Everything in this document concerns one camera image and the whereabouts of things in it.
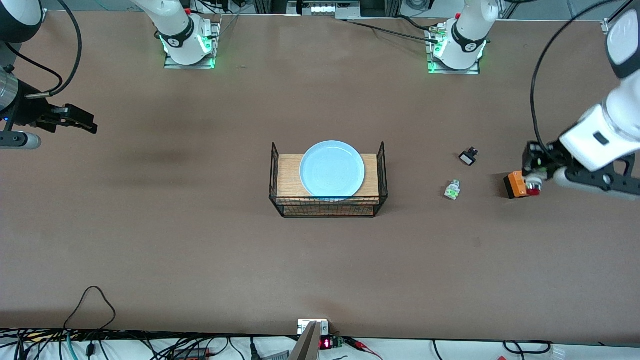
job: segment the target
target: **green led light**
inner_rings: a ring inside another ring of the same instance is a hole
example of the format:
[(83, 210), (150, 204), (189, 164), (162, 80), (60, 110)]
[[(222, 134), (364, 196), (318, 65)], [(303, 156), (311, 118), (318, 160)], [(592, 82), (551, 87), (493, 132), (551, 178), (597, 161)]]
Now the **green led light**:
[(162, 38), (160, 38), (160, 41), (162, 42), (162, 47), (164, 48), (164, 51), (168, 54), (169, 50), (167, 50), (167, 48), (166, 48), (166, 43), (164, 42), (164, 40)]
[(202, 47), (202, 51), (204, 51), (205, 53), (210, 53), (211, 52), (211, 40), (205, 39), (205, 38), (201, 37), (200, 35), (198, 35), (198, 42), (200, 43), (200, 46)]

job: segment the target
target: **small glass bottle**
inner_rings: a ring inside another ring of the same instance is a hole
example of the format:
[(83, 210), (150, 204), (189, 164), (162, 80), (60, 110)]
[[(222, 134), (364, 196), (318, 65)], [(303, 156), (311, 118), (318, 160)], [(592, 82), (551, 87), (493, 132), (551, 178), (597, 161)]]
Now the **small glass bottle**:
[(458, 195), (460, 194), (460, 181), (454, 179), (451, 181), (451, 184), (447, 186), (447, 189), (444, 191), (444, 195), (451, 200), (456, 200)]

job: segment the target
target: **wooden board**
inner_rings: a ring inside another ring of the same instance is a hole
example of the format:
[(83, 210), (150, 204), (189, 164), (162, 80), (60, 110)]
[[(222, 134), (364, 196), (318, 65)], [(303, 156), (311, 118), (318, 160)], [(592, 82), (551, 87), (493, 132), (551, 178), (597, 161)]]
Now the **wooden board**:
[[(278, 158), (278, 197), (311, 196), (300, 180), (303, 154), (281, 154)], [(378, 162), (375, 154), (361, 154), (364, 182), (354, 196), (378, 196)]]

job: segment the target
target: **metal base plate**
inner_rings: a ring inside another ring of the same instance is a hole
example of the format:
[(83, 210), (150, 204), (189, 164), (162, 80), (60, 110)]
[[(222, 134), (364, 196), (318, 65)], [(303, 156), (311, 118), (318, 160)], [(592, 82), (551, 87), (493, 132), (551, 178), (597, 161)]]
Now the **metal base plate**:
[(319, 322), (322, 325), (322, 336), (329, 335), (329, 320), (327, 319), (298, 319), (298, 335), (302, 335), (309, 322)]
[[(428, 31), (424, 32), (424, 37), (428, 39), (439, 40), (437, 36), (435, 36), (434, 34)], [(426, 47), (427, 47), (427, 66), (429, 67), (430, 74), (480, 75), (479, 60), (476, 60), (476, 63), (473, 64), (473, 66), (471, 66), (469, 69), (465, 69), (465, 70), (452, 69), (444, 65), (444, 63), (440, 59), (433, 56), (434, 49), (436, 46), (438, 46), (437, 44), (432, 44), (430, 42), (424, 42), (424, 43), (426, 44)]]
[[(216, 56), (218, 55), (218, 37), (220, 36), (220, 23), (219, 22), (210, 22), (208, 19), (206, 20), (211, 24), (211, 27), (205, 28), (205, 33), (203, 35), (204, 44), (211, 46), (211, 53), (207, 54), (202, 60), (198, 61), (192, 65), (181, 65), (171, 59), (169, 54), (166, 54), (164, 58), (164, 68), (165, 69), (195, 69), (195, 70), (210, 70), (216, 68)], [(206, 37), (213, 36), (212, 40), (207, 40)]]

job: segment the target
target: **black plug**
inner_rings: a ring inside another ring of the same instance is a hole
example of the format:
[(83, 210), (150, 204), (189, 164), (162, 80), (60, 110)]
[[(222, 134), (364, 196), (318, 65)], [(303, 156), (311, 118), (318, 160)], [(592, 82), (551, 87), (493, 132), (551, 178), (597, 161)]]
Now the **black plug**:
[(95, 354), (95, 345), (90, 343), (86, 346), (86, 352), (84, 353), (87, 357), (91, 357), (91, 355)]
[(258, 354), (258, 349), (255, 348), (255, 344), (253, 343), (253, 338), (251, 338), (251, 360), (262, 360), (260, 354)]

